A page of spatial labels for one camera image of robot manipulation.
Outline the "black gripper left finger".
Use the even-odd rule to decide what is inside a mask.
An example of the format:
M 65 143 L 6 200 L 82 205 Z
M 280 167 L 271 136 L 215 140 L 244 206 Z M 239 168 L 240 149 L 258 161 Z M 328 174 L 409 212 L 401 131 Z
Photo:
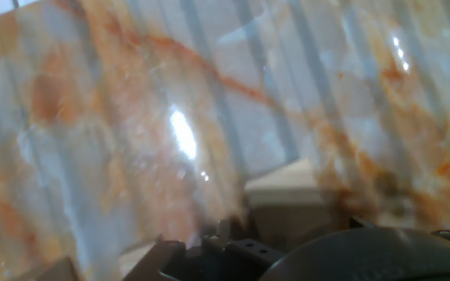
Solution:
M 123 281 L 256 281 L 283 256 L 257 241 L 254 229 L 221 220 L 198 246 L 158 238 Z

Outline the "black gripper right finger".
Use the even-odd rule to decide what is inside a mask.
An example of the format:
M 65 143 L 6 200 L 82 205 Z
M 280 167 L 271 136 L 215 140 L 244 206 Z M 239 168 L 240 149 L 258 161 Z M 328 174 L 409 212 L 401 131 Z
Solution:
M 363 228 L 363 227 L 369 227 L 370 226 L 370 222 L 367 221 L 366 219 L 359 217 L 359 216 L 352 216 L 349 219 L 349 228 L 350 229 L 354 229 L 354 228 Z

